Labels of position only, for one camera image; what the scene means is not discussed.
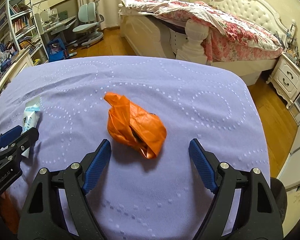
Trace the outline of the white nightstand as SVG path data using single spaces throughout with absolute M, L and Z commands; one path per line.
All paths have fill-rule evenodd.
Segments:
M 300 94 L 300 68 L 282 54 L 266 81 L 266 84 L 270 83 L 277 94 L 287 102 L 286 109 L 289 109 Z

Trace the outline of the white bed frame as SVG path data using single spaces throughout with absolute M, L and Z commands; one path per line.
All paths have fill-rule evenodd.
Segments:
M 211 65 L 247 85 L 274 68 L 291 37 L 265 0 L 122 0 L 119 16 L 137 55 Z

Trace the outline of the light blue desk chair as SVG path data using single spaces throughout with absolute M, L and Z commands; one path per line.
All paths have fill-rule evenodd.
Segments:
M 74 41 L 74 47 L 81 45 L 89 48 L 92 44 L 102 40 L 103 33 L 99 29 L 101 23 L 104 22 L 104 16 L 98 13 L 98 3 L 99 0 L 96 0 L 80 6 L 78 20 L 82 24 L 75 27 L 72 32 L 84 34 L 84 36 Z

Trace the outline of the black lined trash bin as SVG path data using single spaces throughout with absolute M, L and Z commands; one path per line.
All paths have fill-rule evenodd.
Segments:
M 284 223 L 287 212 L 287 193 L 283 183 L 277 178 L 270 178 L 270 190 L 273 195 L 273 208 L 277 217 L 280 217 L 281 224 Z

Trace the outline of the purple bed cover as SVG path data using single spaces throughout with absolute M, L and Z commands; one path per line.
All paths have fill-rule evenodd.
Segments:
M 270 178 L 267 143 L 249 90 L 236 74 L 184 61 L 100 56 L 22 70 L 0 95 L 0 133 L 40 103 L 39 138 L 8 188 L 21 210 L 41 167 L 62 170 L 96 150 L 111 159 L 89 205 L 108 239 L 192 239 L 213 199 L 189 143 L 235 169 Z

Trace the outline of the blue bag on floor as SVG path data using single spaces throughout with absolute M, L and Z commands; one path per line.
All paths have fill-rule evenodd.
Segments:
M 55 38 L 47 43 L 47 54 L 49 62 L 60 61 L 69 58 L 69 53 L 60 38 Z

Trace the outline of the white printed wrapper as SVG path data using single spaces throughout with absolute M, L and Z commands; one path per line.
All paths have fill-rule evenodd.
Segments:
M 40 118 L 41 99 L 37 96 L 26 103 L 23 115 L 23 131 L 27 132 L 31 128 L 36 128 Z

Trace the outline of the orange plastic bag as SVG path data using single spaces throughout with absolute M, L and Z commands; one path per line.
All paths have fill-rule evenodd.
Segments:
M 107 123 L 110 136 L 146 159 L 157 158 L 167 137 L 166 127 L 160 118 L 124 95 L 107 92 L 104 100 L 111 105 Z

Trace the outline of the white bookshelf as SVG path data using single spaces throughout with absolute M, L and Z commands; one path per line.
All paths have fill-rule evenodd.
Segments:
M 47 63 L 38 22 L 32 0 L 0 0 L 0 45 L 13 54 L 28 51 L 35 66 Z

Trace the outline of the white sliding wardrobe door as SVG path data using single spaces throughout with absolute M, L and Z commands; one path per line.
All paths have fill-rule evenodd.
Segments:
M 298 126 L 292 148 L 277 179 L 282 182 L 286 190 L 300 185 L 300 125 Z

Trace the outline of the study desk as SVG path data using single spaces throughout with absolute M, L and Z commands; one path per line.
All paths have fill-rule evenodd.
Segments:
M 41 18 L 38 13 L 34 14 L 34 22 L 36 24 L 38 33 L 40 35 L 40 40 L 43 43 L 45 53 L 47 57 L 49 57 L 49 54 L 47 52 L 48 48 L 48 43 L 50 42 L 50 37 L 54 38 L 58 37 L 60 38 L 64 45 L 67 46 L 68 42 L 66 41 L 64 31 L 68 30 L 77 20 L 76 16 L 71 16 L 69 18 L 66 18 L 62 20 L 61 22 L 53 23 L 53 24 L 48 24 L 47 28 L 43 27 Z

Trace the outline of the floral pink quilt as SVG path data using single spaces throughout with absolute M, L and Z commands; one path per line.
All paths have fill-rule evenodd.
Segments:
M 150 0 L 134 6 L 119 5 L 120 15 L 153 16 L 180 27 L 193 20 L 208 27 L 207 38 L 200 44 L 209 63 L 271 60 L 283 51 L 279 40 L 266 29 L 202 1 Z

